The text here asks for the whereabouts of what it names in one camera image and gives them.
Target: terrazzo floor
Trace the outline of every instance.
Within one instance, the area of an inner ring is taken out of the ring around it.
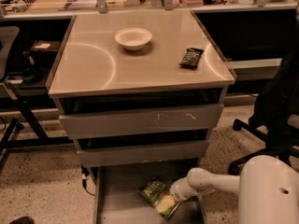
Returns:
[[[253,105],[224,108],[201,167],[227,174],[230,161],[263,147],[246,131],[232,131],[235,118],[246,121],[252,112]],[[64,134],[56,119],[40,123],[49,136]],[[32,134],[25,127],[14,138],[23,138],[22,135]],[[292,159],[292,165],[299,170],[297,160]],[[94,193],[90,178],[87,184],[88,191]],[[0,163],[1,224],[22,216],[30,216],[35,224],[92,224],[93,207],[94,197],[82,187],[80,162],[72,145],[10,149]],[[203,207],[208,224],[237,223],[237,197],[232,194],[216,191],[203,196]]]

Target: chair wheel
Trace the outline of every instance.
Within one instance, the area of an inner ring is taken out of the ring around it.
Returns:
[[[24,128],[24,126],[23,126],[21,123],[17,123],[17,124],[16,124],[16,128],[17,128],[18,130],[22,130],[22,129]]]
[[[240,173],[240,168],[238,165],[235,164],[230,164],[229,168],[228,168],[228,173],[230,175],[239,175]]]
[[[233,123],[233,130],[234,131],[240,131],[242,129],[241,123],[239,119],[235,119]]]

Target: cabinet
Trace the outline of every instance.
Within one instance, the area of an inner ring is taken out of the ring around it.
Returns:
[[[129,26],[153,34],[140,51],[113,39]],[[187,47],[204,50],[197,70],[178,65]],[[94,223],[164,223],[137,189],[154,175],[170,185],[205,155],[234,82],[189,10],[76,16],[49,95],[97,184]],[[201,223],[198,208],[169,223]]]

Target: countertop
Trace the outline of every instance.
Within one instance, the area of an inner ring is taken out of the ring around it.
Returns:
[[[145,28],[153,38],[142,50],[127,51],[114,40],[117,31],[127,27]],[[179,66],[187,48],[204,50],[197,70]],[[49,95],[208,88],[234,82],[187,9],[92,13],[76,16]]]

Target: snack package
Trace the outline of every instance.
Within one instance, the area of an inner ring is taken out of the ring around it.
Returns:
[[[178,202],[170,194],[166,184],[154,177],[138,192],[165,220],[177,209]]]

